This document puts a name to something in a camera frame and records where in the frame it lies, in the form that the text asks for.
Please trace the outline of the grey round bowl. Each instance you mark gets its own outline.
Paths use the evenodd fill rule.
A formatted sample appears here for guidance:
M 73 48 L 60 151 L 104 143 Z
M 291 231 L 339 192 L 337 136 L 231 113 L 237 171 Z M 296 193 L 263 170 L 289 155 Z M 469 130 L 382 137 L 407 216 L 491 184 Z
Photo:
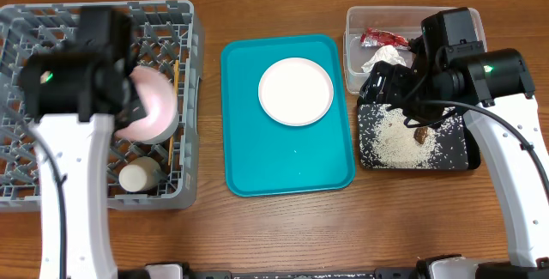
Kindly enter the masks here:
M 146 144 L 162 143 L 173 135 L 178 128 L 178 124 L 177 112 L 172 114 L 171 119 L 168 119 L 166 115 L 162 115 L 153 124 L 145 127 L 138 140 Z

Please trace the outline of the brown food piece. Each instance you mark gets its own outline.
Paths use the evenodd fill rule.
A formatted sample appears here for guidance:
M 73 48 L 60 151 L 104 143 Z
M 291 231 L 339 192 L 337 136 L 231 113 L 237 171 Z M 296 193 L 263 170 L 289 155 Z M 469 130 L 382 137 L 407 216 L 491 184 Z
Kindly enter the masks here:
M 428 128 L 427 127 L 419 127 L 415 130 L 413 134 L 414 140 L 418 143 L 423 145 L 425 143 L 426 138 L 428 137 Z

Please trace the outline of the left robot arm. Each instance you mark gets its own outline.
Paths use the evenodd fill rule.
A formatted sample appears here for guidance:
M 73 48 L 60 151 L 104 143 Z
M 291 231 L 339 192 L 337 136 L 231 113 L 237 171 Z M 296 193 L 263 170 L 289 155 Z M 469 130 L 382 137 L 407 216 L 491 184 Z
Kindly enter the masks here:
M 115 124 L 136 91 L 132 21 L 111 7 L 83 7 L 73 40 L 32 55 L 21 71 L 36 142 L 42 278 L 116 278 L 106 163 Z

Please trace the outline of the white round plate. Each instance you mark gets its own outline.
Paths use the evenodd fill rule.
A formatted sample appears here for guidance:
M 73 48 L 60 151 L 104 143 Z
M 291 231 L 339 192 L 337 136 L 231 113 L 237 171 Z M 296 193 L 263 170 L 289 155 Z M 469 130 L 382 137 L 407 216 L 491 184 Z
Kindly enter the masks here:
M 287 126 L 317 122 L 328 112 L 334 95 L 327 71 L 306 58 L 285 58 L 272 64 L 258 85 L 262 109 Z

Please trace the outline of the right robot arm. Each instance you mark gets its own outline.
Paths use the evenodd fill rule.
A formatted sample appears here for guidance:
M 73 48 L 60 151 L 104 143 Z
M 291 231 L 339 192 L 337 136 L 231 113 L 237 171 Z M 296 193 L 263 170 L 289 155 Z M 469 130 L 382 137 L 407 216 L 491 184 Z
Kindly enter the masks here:
M 357 106 L 399 109 L 409 129 L 461 118 L 504 212 L 510 263 L 547 268 L 548 152 L 526 61 L 515 49 L 487 51 L 467 8 L 439 11 L 421 31 L 408 45 L 412 66 L 376 62 Z

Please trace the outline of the red candy wrapper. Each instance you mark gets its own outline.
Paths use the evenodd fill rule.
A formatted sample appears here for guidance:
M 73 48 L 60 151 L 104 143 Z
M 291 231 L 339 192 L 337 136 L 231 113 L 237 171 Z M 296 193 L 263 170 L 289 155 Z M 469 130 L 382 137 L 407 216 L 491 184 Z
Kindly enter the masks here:
M 392 45 L 397 49 L 407 49 L 408 41 L 404 37 L 375 28 L 367 28 L 360 37 L 360 44 L 363 47 Z

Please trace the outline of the white paper cup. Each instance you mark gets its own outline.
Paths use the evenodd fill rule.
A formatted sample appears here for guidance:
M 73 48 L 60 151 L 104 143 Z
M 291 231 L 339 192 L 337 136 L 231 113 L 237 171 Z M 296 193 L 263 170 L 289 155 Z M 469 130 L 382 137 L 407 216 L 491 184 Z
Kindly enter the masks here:
M 148 191 L 160 182 L 160 171 L 160 164 L 156 160 L 139 157 L 121 169 L 118 181 L 128 192 Z

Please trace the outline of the white tissue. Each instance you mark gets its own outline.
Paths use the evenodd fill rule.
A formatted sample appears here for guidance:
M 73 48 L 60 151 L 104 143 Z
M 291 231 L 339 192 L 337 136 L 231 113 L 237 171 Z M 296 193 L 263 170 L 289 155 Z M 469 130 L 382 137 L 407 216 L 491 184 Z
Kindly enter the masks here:
M 384 45 L 377 49 L 371 59 L 361 66 L 361 69 L 364 73 L 369 74 L 371 73 L 374 65 L 380 61 L 384 61 L 388 64 L 400 64 L 406 66 L 405 59 L 400 56 L 396 48 L 392 45 Z

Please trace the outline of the pink bowl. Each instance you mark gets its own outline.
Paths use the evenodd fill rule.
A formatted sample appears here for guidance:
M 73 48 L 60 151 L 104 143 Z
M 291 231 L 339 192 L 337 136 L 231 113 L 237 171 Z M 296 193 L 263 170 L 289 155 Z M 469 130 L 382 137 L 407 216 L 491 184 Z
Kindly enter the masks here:
M 115 136 L 140 142 L 138 137 L 146 126 L 153 124 L 162 115 L 171 119 L 174 112 L 178 113 L 178 99 L 174 95 L 173 85 L 158 70 L 146 66 L 136 66 L 130 77 L 136 86 L 136 92 L 146 116 L 117 130 Z

